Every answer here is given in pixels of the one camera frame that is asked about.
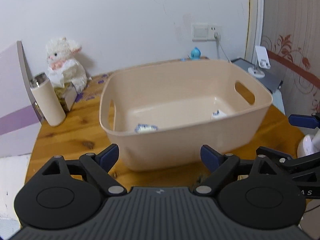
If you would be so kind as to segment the purple white headboard panel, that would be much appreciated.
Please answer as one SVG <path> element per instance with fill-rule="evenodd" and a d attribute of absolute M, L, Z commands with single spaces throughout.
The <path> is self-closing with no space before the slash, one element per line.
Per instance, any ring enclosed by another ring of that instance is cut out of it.
<path fill-rule="evenodd" d="M 21 41 L 1 51 L 1 157 L 32 152 L 41 128 Z"/>

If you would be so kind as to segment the white round object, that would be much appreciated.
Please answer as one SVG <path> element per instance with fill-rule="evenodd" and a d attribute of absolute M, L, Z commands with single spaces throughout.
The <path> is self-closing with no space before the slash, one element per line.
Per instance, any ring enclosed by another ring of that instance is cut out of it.
<path fill-rule="evenodd" d="M 299 143 L 297 157 L 306 157 L 320 151 L 320 130 L 315 135 L 306 135 Z"/>

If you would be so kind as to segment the white yellow patterned item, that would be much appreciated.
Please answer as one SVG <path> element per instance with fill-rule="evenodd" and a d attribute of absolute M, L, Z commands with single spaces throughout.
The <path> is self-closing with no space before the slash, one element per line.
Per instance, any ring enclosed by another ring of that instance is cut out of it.
<path fill-rule="evenodd" d="M 211 114 L 210 119 L 217 120 L 217 119 L 226 118 L 227 116 L 228 115 L 224 111 L 217 109 L 215 112 Z"/>

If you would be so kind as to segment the blue cartoon figurine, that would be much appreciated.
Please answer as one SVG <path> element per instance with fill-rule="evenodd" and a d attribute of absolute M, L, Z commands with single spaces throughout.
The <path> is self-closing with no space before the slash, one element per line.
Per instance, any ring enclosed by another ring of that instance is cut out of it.
<path fill-rule="evenodd" d="M 201 51 L 199 48 L 195 47 L 189 55 L 189 59 L 191 60 L 199 60 L 201 58 Z"/>

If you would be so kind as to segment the white plush lamb toy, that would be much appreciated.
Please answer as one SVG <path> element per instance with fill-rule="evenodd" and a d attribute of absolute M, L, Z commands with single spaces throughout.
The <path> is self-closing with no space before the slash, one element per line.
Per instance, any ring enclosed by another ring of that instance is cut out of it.
<path fill-rule="evenodd" d="M 53 38 L 46 44 L 48 77 L 55 88 L 72 83 L 78 94 L 87 86 L 87 74 L 75 55 L 82 50 L 81 44 L 66 37 Z"/>

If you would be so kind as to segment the white wall switch socket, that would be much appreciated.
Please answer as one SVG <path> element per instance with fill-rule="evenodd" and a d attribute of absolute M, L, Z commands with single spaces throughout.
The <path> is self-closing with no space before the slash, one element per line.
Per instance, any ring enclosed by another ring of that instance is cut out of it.
<path fill-rule="evenodd" d="M 193 23 L 191 25 L 192 40 L 195 42 L 219 41 L 221 30 L 218 25 L 208 23 Z"/>

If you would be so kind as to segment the white phone stand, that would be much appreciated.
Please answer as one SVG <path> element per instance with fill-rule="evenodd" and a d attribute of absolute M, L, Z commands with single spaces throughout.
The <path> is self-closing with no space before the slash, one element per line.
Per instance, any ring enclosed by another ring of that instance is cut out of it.
<path fill-rule="evenodd" d="M 256 79 L 263 79 L 265 77 L 263 69 L 271 68 L 267 50 L 263 46 L 255 46 L 255 53 L 257 55 L 257 64 L 254 67 L 248 67 L 248 73 Z"/>

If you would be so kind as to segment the cream thermos bottle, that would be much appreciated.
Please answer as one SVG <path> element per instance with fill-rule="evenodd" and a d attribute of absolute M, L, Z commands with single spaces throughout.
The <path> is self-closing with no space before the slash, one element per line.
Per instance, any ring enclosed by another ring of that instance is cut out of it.
<path fill-rule="evenodd" d="M 45 73 L 40 73 L 30 80 L 30 90 L 48 124 L 53 127 L 59 126 L 66 114 Z"/>

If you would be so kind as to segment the beige plastic storage basket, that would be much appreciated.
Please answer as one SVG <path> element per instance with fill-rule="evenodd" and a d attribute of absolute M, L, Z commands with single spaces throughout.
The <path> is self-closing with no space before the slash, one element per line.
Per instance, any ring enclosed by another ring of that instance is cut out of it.
<path fill-rule="evenodd" d="M 112 74 L 99 121 L 127 168 L 157 170 L 199 161 L 203 145 L 229 153 L 249 143 L 272 101 L 258 80 L 230 62 L 166 63 Z M 211 120 L 217 109 L 228 116 Z M 158 130 L 135 133 L 138 124 Z"/>

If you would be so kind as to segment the blue white tissue pack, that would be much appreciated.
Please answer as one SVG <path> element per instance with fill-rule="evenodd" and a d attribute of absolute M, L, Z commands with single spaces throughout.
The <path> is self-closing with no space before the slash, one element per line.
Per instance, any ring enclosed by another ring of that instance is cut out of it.
<path fill-rule="evenodd" d="M 157 131 L 158 127 L 150 124 L 138 124 L 135 127 L 135 133 L 148 133 Z"/>

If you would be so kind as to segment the dark grey laptop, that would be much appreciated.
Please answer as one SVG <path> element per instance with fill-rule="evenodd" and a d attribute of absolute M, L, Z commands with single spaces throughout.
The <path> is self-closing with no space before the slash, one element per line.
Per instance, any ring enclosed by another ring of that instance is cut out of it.
<path fill-rule="evenodd" d="M 234 59 L 231 63 L 239 66 L 244 71 L 248 72 L 263 84 L 272 94 L 281 88 L 283 81 L 275 75 L 269 73 L 266 69 L 261 70 L 257 65 L 253 65 L 244 59 Z"/>

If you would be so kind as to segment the tissue box with tissues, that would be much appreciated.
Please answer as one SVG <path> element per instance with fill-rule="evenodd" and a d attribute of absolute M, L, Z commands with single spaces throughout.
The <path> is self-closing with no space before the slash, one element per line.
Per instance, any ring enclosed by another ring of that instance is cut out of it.
<path fill-rule="evenodd" d="M 53 83 L 55 94 L 65 112 L 70 112 L 76 97 L 78 96 L 74 85 L 71 82 L 65 83 L 62 87 Z"/>

